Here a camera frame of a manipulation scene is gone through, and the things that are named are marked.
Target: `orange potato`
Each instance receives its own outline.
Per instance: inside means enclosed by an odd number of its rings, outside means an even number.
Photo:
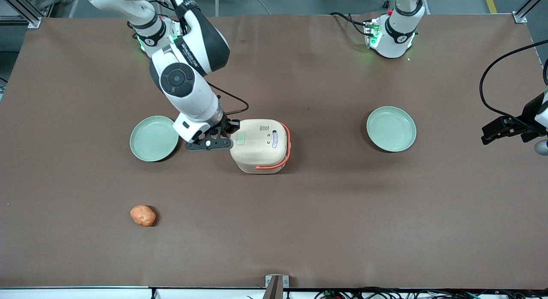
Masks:
[[[129,212],[133,221],[141,226],[151,226],[156,219],[156,213],[145,205],[137,205]]]

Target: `table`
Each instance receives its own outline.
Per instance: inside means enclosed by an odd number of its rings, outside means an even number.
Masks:
[[[546,286],[546,159],[519,138],[480,140],[497,117],[480,76],[530,43],[526,26],[428,15],[389,60],[333,16],[212,22],[231,57],[207,80],[251,104],[239,119],[289,127],[286,167],[244,174],[228,151],[137,160],[133,127],[177,113],[125,21],[46,18],[0,104],[0,287],[254,287],[271,273],[293,287]],[[532,49],[485,83],[516,115],[543,89]],[[368,140],[368,113],[383,105],[414,118],[409,150]],[[138,204],[157,209],[156,227],[133,223]]]

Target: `plate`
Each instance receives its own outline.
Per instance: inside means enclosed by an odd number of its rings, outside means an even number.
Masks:
[[[368,117],[367,134],[380,149],[399,152],[413,145],[417,137],[417,126],[402,109],[382,106]]]
[[[179,135],[173,129],[173,121],[164,116],[152,116],[133,129],[129,147],[133,154],[146,162],[166,158],[175,149]]]

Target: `metal frame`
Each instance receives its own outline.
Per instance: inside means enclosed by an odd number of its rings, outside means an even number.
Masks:
[[[36,9],[29,2],[29,0],[4,0],[8,3],[19,15],[20,17],[8,18],[6,16],[0,17],[0,24],[21,24],[29,23],[29,28],[38,28],[42,17],[49,16],[52,6],[45,8],[43,11]]]
[[[530,10],[532,10],[540,0],[527,0],[525,4],[517,12],[513,11],[512,15],[514,18],[514,21],[516,24],[522,24],[527,22],[527,18],[525,17],[527,13],[529,13]]]
[[[265,276],[267,284],[262,299],[282,299],[283,288],[289,287],[289,275],[271,274]]]
[[[0,94],[4,94],[6,86],[8,86],[8,82],[4,82],[4,79],[0,78]]]

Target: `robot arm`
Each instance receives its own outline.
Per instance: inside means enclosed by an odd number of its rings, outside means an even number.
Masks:
[[[150,57],[171,43],[170,37],[182,33],[178,22],[161,18],[148,0],[88,0],[102,11],[123,15],[137,32],[141,49]]]
[[[173,127],[189,150],[228,149],[239,128],[223,112],[204,76],[224,67],[229,46],[194,0],[169,0],[180,22],[159,18],[146,0],[90,0],[101,10],[125,16],[151,57],[150,75],[180,112]],[[181,35],[180,24],[190,31]]]
[[[366,44],[383,57],[402,56],[411,47],[424,12],[423,0],[396,0],[391,15],[385,14],[366,23]]]
[[[547,135],[548,129],[548,88],[546,91],[528,102],[521,115],[517,116],[519,121],[500,116],[482,128],[481,137],[484,145],[495,139],[520,135],[523,143],[527,143],[537,137]],[[546,139],[535,145],[535,151],[540,155],[548,155],[548,144]]]
[[[152,55],[151,77],[180,112],[173,127],[187,141],[187,149],[230,148],[227,136],[239,128],[239,121],[225,116],[219,99],[203,78],[226,65],[229,46],[194,0],[170,2],[176,7],[179,21],[190,26],[190,32],[173,37],[173,43]]]

